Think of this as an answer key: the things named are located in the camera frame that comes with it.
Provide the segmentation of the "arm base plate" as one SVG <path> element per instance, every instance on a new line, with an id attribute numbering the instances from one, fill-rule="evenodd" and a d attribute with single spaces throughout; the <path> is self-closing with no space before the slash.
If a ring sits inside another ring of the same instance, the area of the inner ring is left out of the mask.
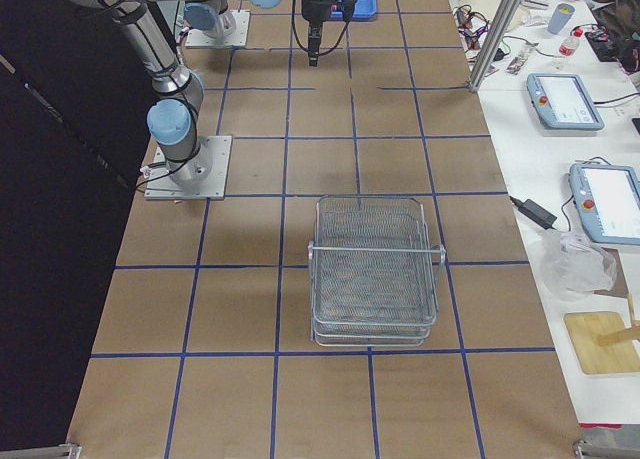
<path id="1" fill-rule="evenodd" d="M 243 48 L 246 46 L 250 23 L 248 10 L 227 9 L 218 14 L 205 4 L 190 4 L 184 12 L 190 26 L 187 48 Z"/>
<path id="2" fill-rule="evenodd" d="M 199 136 L 198 139 L 200 149 L 196 157 L 167 177 L 164 154 L 156 147 L 154 161 L 161 166 L 151 170 L 150 182 L 143 186 L 147 200 L 224 199 L 232 137 Z"/>

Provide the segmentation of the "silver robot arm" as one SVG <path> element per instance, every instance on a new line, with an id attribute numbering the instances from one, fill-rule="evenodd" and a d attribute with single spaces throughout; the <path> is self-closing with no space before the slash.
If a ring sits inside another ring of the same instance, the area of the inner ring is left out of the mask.
<path id="1" fill-rule="evenodd" d="M 270 9 L 281 0 L 248 0 L 253 4 Z M 325 53 L 321 50 L 323 25 L 333 10 L 343 14 L 343 20 L 351 20 L 353 3 L 351 0 L 301 0 L 303 19 L 308 23 L 307 44 L 301 49 L 307 54 L 309 65 L 318 65 Z M 233 10 L 227 0 L 187 1 L 183 9 L 183 19 L 188 28 L 182 36 L 191 48 L 241 48 L 246 45 L 250 12 Z"/>
<path id="2" fill-rule="evenodd" d="M 188 68 L 177 46 L 165 37 L 151 7 L 159 1 L 182 1 L 202 6 L 213 24 L 210 32 L 225 38 L 234 34 L 229 0 L 69 0 L 99 14 L 105 13 L 121 29 L 151 78 L 157 102 L 147 113 L 147 126 L 157 143 L 154 166 L 144 168 L 138 185 L 150 200 L 221 199 L 224 196 L 232 139 L 203 136 L 198 117 L 204 84 Z M 269 9 L 281 0 L 247 0 Z"/>

